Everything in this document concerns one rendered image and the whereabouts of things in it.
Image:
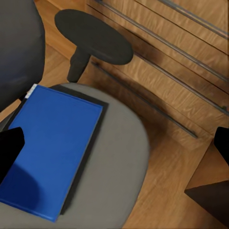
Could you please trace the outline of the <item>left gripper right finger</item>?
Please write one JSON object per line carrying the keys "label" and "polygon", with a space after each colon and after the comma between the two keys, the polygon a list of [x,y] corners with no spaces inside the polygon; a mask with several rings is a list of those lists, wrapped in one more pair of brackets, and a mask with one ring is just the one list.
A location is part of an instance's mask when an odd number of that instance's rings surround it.
{"label": "left gripper right finger", "polygon": [[229,128],[218,127],[213,141],[227,164],[229,164]]}

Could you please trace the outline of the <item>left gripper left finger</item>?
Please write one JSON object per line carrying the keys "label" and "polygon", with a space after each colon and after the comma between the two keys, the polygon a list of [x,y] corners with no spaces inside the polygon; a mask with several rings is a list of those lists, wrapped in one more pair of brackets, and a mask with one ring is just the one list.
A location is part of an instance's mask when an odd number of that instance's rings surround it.
{"label": "left gripper left finger", "polygon": [[0,184],[25,145],[20,127],[0,132]]}

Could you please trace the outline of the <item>folder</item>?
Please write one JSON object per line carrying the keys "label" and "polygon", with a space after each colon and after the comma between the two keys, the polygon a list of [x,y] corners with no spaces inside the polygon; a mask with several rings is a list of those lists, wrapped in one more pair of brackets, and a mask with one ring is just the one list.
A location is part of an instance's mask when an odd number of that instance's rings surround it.
{"label": "folder", "polygon": [[0,184],[0,202],[56,222],[103,106],[34,84],[3,131],[25,145]]}

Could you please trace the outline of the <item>swivel chair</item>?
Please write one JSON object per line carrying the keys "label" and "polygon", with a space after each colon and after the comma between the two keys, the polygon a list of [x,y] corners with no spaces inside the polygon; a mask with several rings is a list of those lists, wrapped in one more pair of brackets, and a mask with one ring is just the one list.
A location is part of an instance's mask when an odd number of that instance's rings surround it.
{"label": "swivel chair", "polygon": [[[64,9],[59,32],[77,46],[67,82],[49,88],[103,106],[63,208],[54,223],[0,202],[0,229],[122,229],[143,186],[150,142],[140,118],[97,88],[78,83],[91,56],[113,65],[134,57],[128,40],[89,13]],[[42,80],[45,28],[34,0],[0,0],[0,112]],[[0,122],[0,132],[15,110]]]}

